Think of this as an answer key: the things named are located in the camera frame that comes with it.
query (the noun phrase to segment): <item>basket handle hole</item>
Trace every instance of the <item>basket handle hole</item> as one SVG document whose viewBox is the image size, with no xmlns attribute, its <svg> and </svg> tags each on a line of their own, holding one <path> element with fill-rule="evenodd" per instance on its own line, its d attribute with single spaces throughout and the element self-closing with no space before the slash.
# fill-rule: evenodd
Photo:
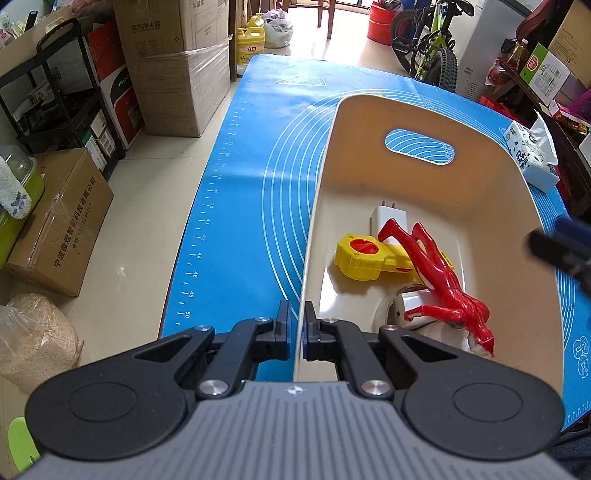
<svg viewBox="0 0 591 480">
<path fill-rule="evenodd" d="M 455 150 L 450 144 L 404 128 L 392 130 L 386 135 L 385 143 L 390 151 L 404 153 L 437 165 L 448 164 L 455 155 Z"/>
</svg>

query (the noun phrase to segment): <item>red toy figure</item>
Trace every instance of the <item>red toy figure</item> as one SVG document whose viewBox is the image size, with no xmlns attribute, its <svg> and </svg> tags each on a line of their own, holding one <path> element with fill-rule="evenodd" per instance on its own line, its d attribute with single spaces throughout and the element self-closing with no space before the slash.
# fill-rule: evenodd
<svg viewBox="0 0 591 480">
<path fill-rule="evenodd" d="M 462 290 L 456 274 L 447 266 L 435 240 L 427 233 L 425 227 L 415 223 L 411 236 L 391 218 L 379 231 L 378 240 L 383 242 L 390 236 L 400 242 L 421 280 L 442 305 L 421 305 L 407 311 L 404 319 L 410 322 L 414 317 L 428 316 L 465 327 L 468 331 L 470 350 L 476 350 L 475 353 L 478 353 L 480 346 L 493 355 L 495 338 L 485 325 L 490 315 L 487 306 Z M 424 251 L 418 242 L 423 244 Z"/>
</svg>

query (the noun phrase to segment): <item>green box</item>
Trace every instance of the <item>green box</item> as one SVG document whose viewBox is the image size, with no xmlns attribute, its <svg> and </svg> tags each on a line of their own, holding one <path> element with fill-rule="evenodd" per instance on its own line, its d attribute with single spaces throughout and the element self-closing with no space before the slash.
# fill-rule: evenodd
<svg viewBox="0 0 591 480">
<path fill-rule="evenodd" d="M 550 53 L 546 47 L 538 43 L 532 52 L 530 59 L 525 64 L 525 67 L 521 70 L 519 76 L 525 80 L 526 83 L 531 82 L 535 73 L 540 68 L 540 65 L 544 63 L 546 55 Z"/>
<path fill-rule="evenodd" d="M 570 76 L 569 68 L 539 43 L 519 74 L 540 98 L 549 106 Z"/>
</svg>

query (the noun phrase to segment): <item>black metal shelf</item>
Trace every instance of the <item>black metal shelf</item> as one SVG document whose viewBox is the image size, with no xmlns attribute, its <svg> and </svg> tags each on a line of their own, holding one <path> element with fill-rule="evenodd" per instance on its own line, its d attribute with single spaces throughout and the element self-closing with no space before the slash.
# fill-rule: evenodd
<svg viewBox="0 0 591 480">
<path fill-rule="evenodd" d="M 64 96 L 59 91 L 56 85 L 56 81 L 51 76 L 47 60 L 52 55 L 55 55 L 63 47 L 68 45 L 68 43 L 76 40 L 78 42 L 80 52 L 82 53 L 82 59 L 86 66 L 86 73 L 88 74 L 88 77 L 92 84 L 92 88 L 89 89 L 91 91 L 91 94 L 88 100 L 84 102 L 82 107 L 80 107 L 74 115 L 71 115 L 68 109 L 66 108 Z M 105 116 L 107 128 L 109 129 L 111 136 L 115 141 L 115 151 L 107 159 L 107 165 L 103 169 L 103 176 L 108 180 L 115 166 L 117 165 L 117 162 L 122 158 L 125 158 L 125 150 L 123 148 L 121 140 L 119 139 L 119 135 L 117 134 L 117 130 L 115 129 L 115 125 L 113 124 L 113 120 L 111 119 L 111 116 L 105 106 L 105 100 L 102 96 L 102 92 L 100 91 L 100 87 L 96 81 L 95 74 L 92 70 L 92 65 L 90 63 L 90 59 L 86 52 L 86 48 L 82 38 L 82 28 L 77 19 L 70 18 L 65 22 L 62 22 L 55 28 L 53 28 L 51 31 L 49 31 L 37 43 L 37 54 L 33 58 L 13 68 L 8 73 L 5 73 L 0 77 L 0 88 L 19 79 L 23 75 L 28 76 L 33 88 L 35 88 L 37 84 L 31 72 L 38 67 L 41 67 L 43 69 L 43 72 L 55 96 L 57 104 L 61 110 L 62 117 L 65 120 L 58 127 L 26 134 L 21 130 L 20 126 L 17 124 L 16 120 L 12 116 L 12 112 L 10 112 L 6 105 L 6 102 L 4 101 L 4 98 L 0 94 L 0 106 L 2 107 L 2 110 L 4 110 L 4 113 L 8 117 L 9 122 L 11 123 L 14 131 L 17 134 L 17 140 L 27 149 L 27 151 L 30 154 L 35 153 L 33 151 L 31 144 L 35 144 L 36 142 L 51 143 L 56 142 L 59 139 L 69 139 L 71 141 L 74 141 L 79 147 L 84 147 L 84 143 L 78 133 L 78 129 L 80 128 L 81 124 L 84 123 L 90 112 L 93 111 L 97 105 L 99 105 L 100 109 L 102 110 Z"/>
</svg>

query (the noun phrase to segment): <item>yellow detergent bottle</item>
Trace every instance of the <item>yellow detergent bottle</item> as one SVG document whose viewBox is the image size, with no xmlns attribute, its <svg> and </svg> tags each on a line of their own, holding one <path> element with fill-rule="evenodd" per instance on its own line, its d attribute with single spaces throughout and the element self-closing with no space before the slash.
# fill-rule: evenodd
<svg viewBox="0 0 591 480">
<path fill-rule="evenodd" d="M 254 55 L 265 52 L 265 29 L 257 26 L 264 20 L 256 15 L 246 24 L 246 28 L 238 28 L 236 35 L 236 65 L 238 75 L 243 75 L 246 65 Z"/>
<path fill-rule="evenodd" d="M 264 27 L 265 21 L 261 18 L 262 13 L 257 13 L 251 17 L 251 19 L 246 24 L 246 27 Z"/>
</svg>

